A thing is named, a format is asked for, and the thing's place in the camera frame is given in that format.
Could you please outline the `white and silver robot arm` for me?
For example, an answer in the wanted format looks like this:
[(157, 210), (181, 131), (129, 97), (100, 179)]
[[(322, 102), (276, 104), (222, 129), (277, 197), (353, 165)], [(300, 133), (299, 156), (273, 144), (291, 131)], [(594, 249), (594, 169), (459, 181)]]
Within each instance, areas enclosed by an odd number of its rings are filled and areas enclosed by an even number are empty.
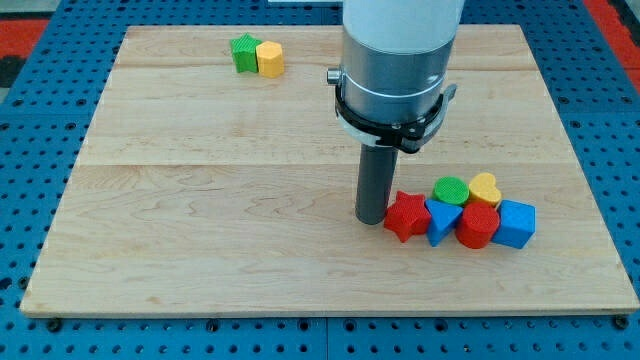
[(342, 57), (328, 83), (368, 121), (415, 121), (439, 97), (463, 8), (464, 0), (344, 0)]

